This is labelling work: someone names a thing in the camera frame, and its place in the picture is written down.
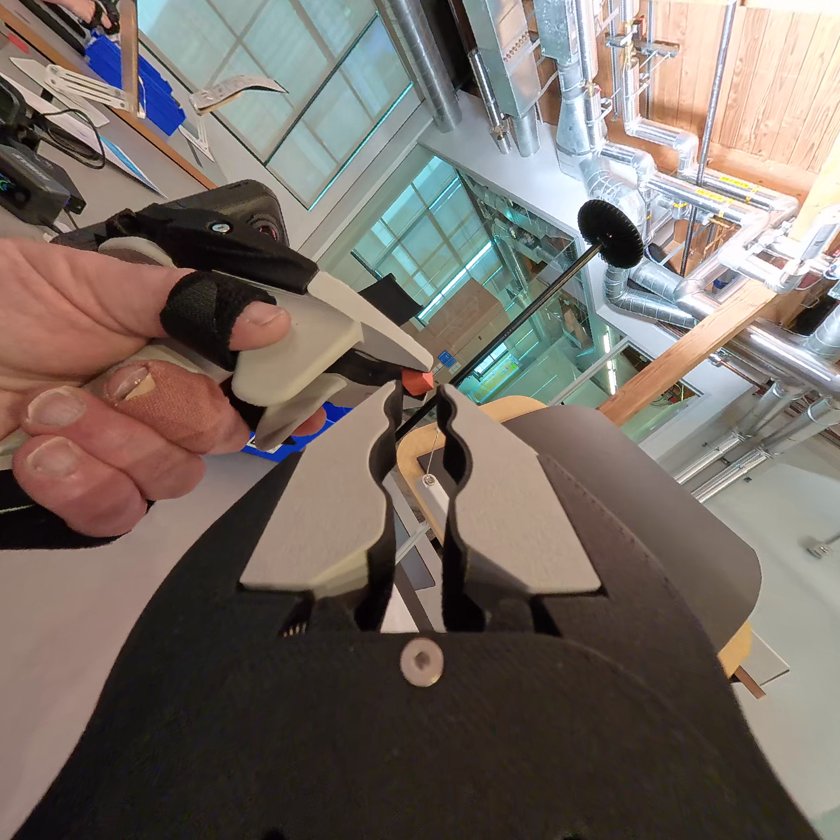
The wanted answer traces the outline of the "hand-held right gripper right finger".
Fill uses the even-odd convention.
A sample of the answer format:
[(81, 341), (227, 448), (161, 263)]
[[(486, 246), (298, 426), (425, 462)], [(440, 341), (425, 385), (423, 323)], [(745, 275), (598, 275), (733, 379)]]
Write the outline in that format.
[(449, 535), (465, 583), (524, 595), (596, 592), (595, 572), (537, 452), (452, 385), (440, 388)]

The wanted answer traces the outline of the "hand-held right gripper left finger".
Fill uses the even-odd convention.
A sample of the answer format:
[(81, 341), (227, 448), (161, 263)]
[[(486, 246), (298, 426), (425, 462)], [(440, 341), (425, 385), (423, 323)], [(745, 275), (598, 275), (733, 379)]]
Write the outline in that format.
[(241, 575), (249, 590), (346, 595), (371, 586), (390, 514), (400, 386), (384, 384), (301, 453)]

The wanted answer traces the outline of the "person's left hand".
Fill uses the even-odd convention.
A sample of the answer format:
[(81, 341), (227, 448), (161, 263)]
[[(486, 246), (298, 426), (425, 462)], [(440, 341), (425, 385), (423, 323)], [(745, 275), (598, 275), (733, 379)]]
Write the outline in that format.
[(191, 492), (205, 455), (242, 450), (246, 421), (220, 385), (160, 360), (161, 312), (188, 268), (2, 238), (2, 438), (19, 491), (2, 489), (2, 548), (109, 542), (150, 504)]

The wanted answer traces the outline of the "long wooden table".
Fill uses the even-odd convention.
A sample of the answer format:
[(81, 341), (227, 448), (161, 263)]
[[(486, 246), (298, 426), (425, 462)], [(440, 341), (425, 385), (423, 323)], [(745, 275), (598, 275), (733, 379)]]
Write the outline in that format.
[[(28, 10), (20, 2), (2, 2), (2, 21), (7, 28), (15, 32), (39, 57), (47, 64), (54, 64), (65, 70), (76, 72), (86, 78), (100, 81), (92, 74), (87, 63), (81, 59), (77, 52), (71, 49), (54, 31), (40, 20), (35, 14)], [(108, 112), (112, 119), (119, 119), (131, 128), (138, 135), (142, 136), (149, 144), (152, 144), (159, 152), (165, 155), (175, 165), (180, 167), (193, 180), (203, 187), (210, 189), (218, 186), (224, 181), (218, 166), (212, 163), (209, 167), (210, 174), (198, 165), (200, 154), (194, 154), (190, 144), (178, 135), (173, 141), (163, 134), (156, 126), (147, 119), (140, 119), (129, 112), (115, 109), (104, 103), (93, 102), (101, 106), (103, 111)]]

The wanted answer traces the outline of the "black device with display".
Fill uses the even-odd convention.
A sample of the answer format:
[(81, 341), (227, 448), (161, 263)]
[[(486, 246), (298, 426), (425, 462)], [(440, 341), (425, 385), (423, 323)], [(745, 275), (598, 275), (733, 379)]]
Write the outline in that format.
[(52, 228), (63, 213), (82, 214), (87, 201), (58, 164), (25, 146), (2, 144), (1, 205), (27, 224)]

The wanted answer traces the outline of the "wooden beam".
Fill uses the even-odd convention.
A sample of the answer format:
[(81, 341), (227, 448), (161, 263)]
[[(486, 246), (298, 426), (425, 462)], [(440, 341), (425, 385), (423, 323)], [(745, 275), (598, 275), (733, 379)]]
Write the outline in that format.
[(615, 426), (624, 425), (748, 327), (777, 297), (778, 293), (763, 283), (745, 280), (727, 300), (715, 303), (696, 327), (601, 404), (598, 412)]

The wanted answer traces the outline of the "black disc on pole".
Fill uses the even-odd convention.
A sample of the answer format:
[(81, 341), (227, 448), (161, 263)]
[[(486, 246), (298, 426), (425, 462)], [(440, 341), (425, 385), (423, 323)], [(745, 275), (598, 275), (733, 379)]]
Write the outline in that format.
[(491, 356), (513, 333), (548, 303), (557, 293), (594, 258), (600, 257), (607, 265), (619, 269), (635, 267), (644, 255), (644, 242), (636, 225), (617, 206), (601, 199), (585, 202), (578, 214), (577, 224), (588, 249), (567, 269), (551, 281), (535, 301), (501, 330), (479, 351), (449, 382), (459, 387), (476, 373), (486, 358)]

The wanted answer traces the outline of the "silver ventilation duct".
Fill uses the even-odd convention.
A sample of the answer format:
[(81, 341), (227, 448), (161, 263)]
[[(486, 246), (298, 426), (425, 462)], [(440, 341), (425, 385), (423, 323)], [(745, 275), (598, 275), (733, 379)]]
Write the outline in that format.
[[(467, 2), (478, 48), (469, 56), (486, 70), (489, 96), (462, 106), (448, 77), (421, 2), (375, 2), (407, 54), (431, 110), (432, 151), (504, 197), (526, 198), (539, 187), (572, 206), (583, 196), (617, 206), (639, 234), (660, 201), (672, 217), (686, 207), (735, 226), (736, 232), (688, 277), (666, 275), (645, 294), (619, 292), (615, 308), (694, 328), (715, 303), (757, 280), (782, 298), (826, 261), (838, 235), (838, 199), (811, 210), (795, 196), (705, 166), (707, 140), (646, 119), (638, 110), (637, 56), (656, 51), (634, 38), (634, 21), (613, 44), (619, 53), (614, 97), (596, 84), (593, 2), (534, 2), (539, 39), (520, 2)], [(838, 399), (838, 318), (795, 339), (760, 318), (729, 340), (785, 382)]]

